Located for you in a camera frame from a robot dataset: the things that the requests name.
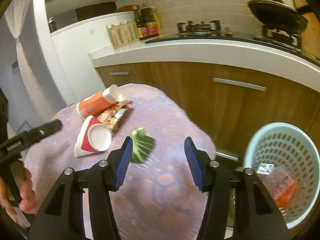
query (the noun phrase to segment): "plastic bag in basket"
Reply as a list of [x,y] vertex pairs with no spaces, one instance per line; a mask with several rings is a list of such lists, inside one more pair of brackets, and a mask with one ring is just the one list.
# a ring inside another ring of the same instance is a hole
[[297,188],[292,175],[274,164],[260,163],[257,175],[266,187],[278,208],[287,206]]

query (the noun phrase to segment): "metal bolt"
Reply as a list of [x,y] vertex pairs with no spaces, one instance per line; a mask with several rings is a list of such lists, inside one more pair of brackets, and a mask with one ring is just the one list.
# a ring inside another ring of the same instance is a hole
[[108,165],[108,162],[106,161],[106,160],[101,160],[101,161],[99,161],[99,166],[100,167],[106,167]]
[[253,170],[250,169],[250,168],[246,168],[246,169],[244,170],[244,172],[245,172],[245,174],[247,174],[247,175],[252,175],[252,174],[253,174]]
[[66,174],[66,175],[70,175],[72,172],[73,172],[73,170],[71,168],[66,168],[64,170],[64,174]]
[[210,166],[217,168],[217,167],[219,167],[219,163],[217,161],[210,161]]

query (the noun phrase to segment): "bottle label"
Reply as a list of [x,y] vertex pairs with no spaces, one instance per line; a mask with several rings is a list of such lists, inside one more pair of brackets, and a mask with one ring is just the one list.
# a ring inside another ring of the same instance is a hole
[[158,34],[156,22],[146,23],[148,28],[148,35]]
[[146,27],[138,28],[139,38],[144,38],[148,36],[148,29]]

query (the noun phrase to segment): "frying pan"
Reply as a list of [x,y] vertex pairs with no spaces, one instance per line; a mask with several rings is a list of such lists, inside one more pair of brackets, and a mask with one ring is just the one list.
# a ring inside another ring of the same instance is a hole
[[310,12],[309,6],[298,11],[285,5],[282,0],[251,0],[248,7],[253,15],[270,29],[299,34],[305,30],[308,20],[301,14]]

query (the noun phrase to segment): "purple tablecloth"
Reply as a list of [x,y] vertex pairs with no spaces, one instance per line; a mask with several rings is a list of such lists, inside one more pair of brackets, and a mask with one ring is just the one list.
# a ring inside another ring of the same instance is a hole
[[[215,146],[160,90],[128,84],[121,91],[125,99],[134,102],[134,111],[104,153],[75,158],[74,146],[83,121],[75,106],[54,116],[62,121],[63,130],[34,145],[25,159],[25,166],[33,174],[37,199],[42,203],[65,168],[78,171],[92,167],[106,159],[110,151],[120,148],[126,136],[142,126],[146,135],[156,139],[155,149],[144,164],[130,163],[123,186],[110,194],[120,236],[122,240],[194,240],[207,196],[194,185],[183,142],[191,136],[196,147],[208,152],[211,159]],[[84,224],[87,237],[92,238],[87,195]]]

